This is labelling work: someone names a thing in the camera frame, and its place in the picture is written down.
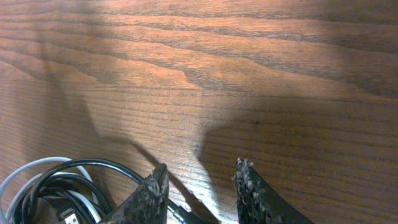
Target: brown wooden tabletop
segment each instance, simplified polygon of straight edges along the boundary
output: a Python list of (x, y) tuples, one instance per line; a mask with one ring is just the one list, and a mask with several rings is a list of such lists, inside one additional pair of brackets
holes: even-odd
[(315, 223), (397, 223), (397, 53), (396, 0), (2, 0), (0, 180), (161, 162), (175, 203), (236, 223), (240, 157)]

